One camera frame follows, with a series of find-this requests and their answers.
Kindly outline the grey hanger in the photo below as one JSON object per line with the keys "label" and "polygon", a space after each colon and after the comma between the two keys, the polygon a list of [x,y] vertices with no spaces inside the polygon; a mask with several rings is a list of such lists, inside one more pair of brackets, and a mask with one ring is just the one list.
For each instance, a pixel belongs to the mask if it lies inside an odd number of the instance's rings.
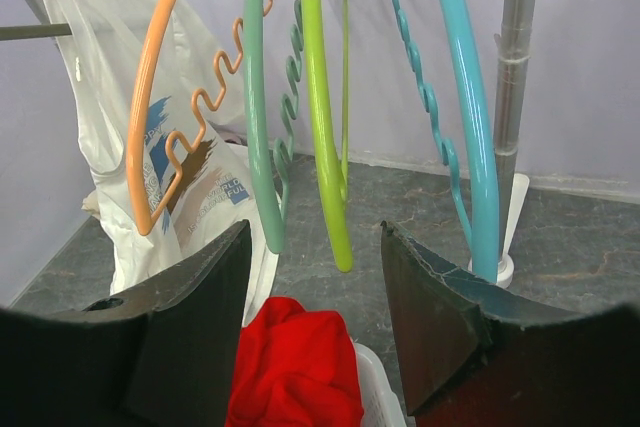
{"label": "grey hanger", "polygon": [[1,28],[1,40],[55,38],[72,34],[68,24],[41,23],[39,25],[5,26]]}

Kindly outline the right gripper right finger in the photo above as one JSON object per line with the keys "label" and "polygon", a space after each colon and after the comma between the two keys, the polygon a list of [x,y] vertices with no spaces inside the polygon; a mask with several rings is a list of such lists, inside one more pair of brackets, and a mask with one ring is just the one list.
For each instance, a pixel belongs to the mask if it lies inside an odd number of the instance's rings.
{"label": "right gripper right finger", "polygon": [[394,222],[381,258],[407,413],[420,426],[635,426],[639,306],[580,314],[456,266]]}

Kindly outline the teal blue hanger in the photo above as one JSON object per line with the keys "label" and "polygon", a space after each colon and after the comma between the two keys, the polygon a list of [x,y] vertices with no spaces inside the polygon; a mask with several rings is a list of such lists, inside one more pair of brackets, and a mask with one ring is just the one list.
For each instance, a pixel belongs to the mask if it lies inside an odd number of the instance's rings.
{"label": "teal blue hanger", "polygon": [[467,245],[474,275],[495,284],[498,277],[499,192],[487,98],[466,0],[439,0],[461,110],[469,164],[471,209],[465,208],[459,158],[451,138],[441,132],[439,109],[431,84],[424,80],[421,56],[411,37],[400,0],[391,0],[397,26],[441,161],[449,169],[450,190]]}

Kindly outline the white t shirt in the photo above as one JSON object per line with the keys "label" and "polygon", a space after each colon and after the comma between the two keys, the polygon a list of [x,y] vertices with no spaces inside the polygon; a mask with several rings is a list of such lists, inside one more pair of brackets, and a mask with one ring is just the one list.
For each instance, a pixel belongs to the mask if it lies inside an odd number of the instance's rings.
{"label": "white t shirt", "polygon": [[149,203],[163,213],[138,232],[126,176],[126,146],[143,43],[158,0],[43,0],[68,24],[58,40],[72,84],[78,143],[97,191],[101,226],[114,245],[110,290],[124,291],[195,254],[239,220],[251,226],[244,306],[250,322],[269,297],[278,257],[266,244],[244,146],[225,130],[245,120],[239,76],[215,77],[219,42],[184,0],[173,8],[152,83],[144,129]]}

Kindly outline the red t shirt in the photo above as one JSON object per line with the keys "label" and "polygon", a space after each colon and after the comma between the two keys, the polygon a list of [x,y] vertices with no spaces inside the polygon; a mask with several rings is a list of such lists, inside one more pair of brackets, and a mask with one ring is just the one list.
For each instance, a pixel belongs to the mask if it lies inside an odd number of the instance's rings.
{"label": "red t shirt", "polygon": [[358,426],[354,344],[334,310],[271,297],[241,331],[227,426]]}

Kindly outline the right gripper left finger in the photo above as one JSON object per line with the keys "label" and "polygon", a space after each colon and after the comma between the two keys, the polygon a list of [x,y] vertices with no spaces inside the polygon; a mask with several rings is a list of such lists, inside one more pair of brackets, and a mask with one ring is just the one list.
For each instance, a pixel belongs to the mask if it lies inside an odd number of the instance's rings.
{"label": "right gripper left finger", "polygon": [[82,310],[1,313],[5,426],[221,426],[251,267],[246,221]]}

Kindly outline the yellow green hanger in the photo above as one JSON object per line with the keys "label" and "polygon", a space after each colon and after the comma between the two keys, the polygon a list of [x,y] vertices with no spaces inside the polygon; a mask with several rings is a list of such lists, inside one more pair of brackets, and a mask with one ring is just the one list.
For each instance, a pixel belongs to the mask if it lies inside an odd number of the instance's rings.
{"label": "yellow green hanger", "polygon": [[349,150],[349,8],[342,0],[341,149],[334,143],[321,0],[301,0],[308,96],[318,189],[336,267],[347,273],[354,258],[347,228]]}

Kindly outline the mint green hanger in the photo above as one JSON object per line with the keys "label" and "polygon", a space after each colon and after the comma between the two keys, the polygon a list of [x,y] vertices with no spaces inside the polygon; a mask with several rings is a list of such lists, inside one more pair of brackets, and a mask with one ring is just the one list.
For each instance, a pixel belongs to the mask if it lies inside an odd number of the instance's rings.
{"label": "mint green hanger", "polygon": [[264,69],[264,17],[274,0],[244,0],[243,52],[244,102],[247,120],[249,168],[266,244],[274,254],[284,250],[290,181],[288,168],[293,160],[294,130],[300,105],[299,83],[304,51],[302,2],[294,0],[294,23],[289,32],[292,54],[285,63],[290,91],[280,101],[280,117],[287,137],[269,140]]}

